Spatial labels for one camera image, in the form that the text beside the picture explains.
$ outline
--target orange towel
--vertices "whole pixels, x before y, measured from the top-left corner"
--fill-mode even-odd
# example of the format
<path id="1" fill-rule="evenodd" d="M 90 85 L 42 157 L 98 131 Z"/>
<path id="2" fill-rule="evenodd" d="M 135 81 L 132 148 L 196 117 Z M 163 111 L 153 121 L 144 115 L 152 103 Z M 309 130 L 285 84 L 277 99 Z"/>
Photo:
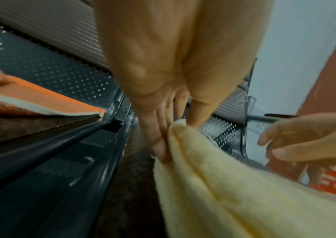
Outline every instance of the orange towel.
<path id="1" fill-rule="evenodd" d="M 104 109 L 68 98 L 0 71 L 0 115 L 99 115 Z"/>

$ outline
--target folded towel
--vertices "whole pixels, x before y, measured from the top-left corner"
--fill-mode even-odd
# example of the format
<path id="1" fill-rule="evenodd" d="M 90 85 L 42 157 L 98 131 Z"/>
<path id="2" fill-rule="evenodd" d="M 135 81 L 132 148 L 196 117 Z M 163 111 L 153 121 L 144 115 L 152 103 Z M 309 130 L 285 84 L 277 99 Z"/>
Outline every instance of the folded towel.
<path id="1" fill-rule="evenodd" d="M 0 71 L 0 115 L 32 116 L 99 115 L 104 109 L 90 106 Z"/>
<path id="2" fill-rule="evenodd" d="M 333 238 L 336 198 L 250 168 L 184 122 L 154 176 L 171 238 Z"/>

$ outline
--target yellow cloth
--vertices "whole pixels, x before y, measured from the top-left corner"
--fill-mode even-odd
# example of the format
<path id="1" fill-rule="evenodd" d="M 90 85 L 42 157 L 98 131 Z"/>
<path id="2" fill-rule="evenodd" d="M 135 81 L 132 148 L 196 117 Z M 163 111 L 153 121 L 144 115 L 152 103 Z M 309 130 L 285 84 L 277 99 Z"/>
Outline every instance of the yellow cloth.
<path id="1" fill-rule="evenodd" d="M 250 168 L 183 122 L 154 176 L 170 238 L 336 238 L 336 199 Z"/>

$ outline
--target orange fabric edge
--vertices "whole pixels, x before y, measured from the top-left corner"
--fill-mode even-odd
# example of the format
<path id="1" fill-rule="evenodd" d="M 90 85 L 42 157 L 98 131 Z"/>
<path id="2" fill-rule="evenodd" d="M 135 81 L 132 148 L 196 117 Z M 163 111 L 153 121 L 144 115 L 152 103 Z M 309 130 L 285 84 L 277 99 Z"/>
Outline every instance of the orange fabric edge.
<path id="1" fill-rule="evenodd" d="M 73 104 L 77 104 L 77 105 L 81 105 L 81 106 L 84 106 L 84 107 L 87 107 L 88 109 L 91 109 L 93 111 L 97 111 L 99 112 L 100 114 L 103 114 L 105 113 L 105 110 L 104 109 L 101 109 L 101 108 L 98 108 L 98 107 L 94 107 L 94 106 L 91 106 L 91 105 L 88 105 L 88 104 L 85 104 L 83 102 L 79 102 L 75 99 L 72 99 L 72 98 L 69 98 L 69 97 L 66 97 L 64 95 L 61 95 L 59 93 L 56 93 L 56 92 L 53 92 L 49 89 L 45 89 L 43 87 L 40 87 L 36 84 L 33 84 L 33 83 L 30 83 L 26 80 L 23 80 L 23 79 L 20 79 L 18 77 L 15 77 L 15 76 L 11 76 L 11 75 L 5 75 L 7 79 L 10 79 L 12 80 L 14 83 L 18 84 L 18 85 L 21 85 L 21 86 L 24 86 L 24 87 L 27 87 L 27 88 L 30 88 L 30 89 L 33 89 L 37 92 L 40 92 L 40 93 L 43 93 L 43 94 L 46 94 L 50 97 L 53 97 L 53 98 L 57 98 L 59 100 L 62 100 L 62 101 L 65 101 L 65 102 L 69 102 L 69 103 L 73 103 Z"/>

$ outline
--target white wall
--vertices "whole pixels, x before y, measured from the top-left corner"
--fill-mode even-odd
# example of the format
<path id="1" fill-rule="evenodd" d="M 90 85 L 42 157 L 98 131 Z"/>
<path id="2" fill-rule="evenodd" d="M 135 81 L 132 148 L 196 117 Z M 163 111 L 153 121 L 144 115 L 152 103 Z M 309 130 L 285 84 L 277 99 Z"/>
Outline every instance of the white wall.
<path id="1" fill-rule="evenodd" d="M 336 48 L 336 0 L 276 0 L 249 94 L 267 113 L 295 114 Z"/>

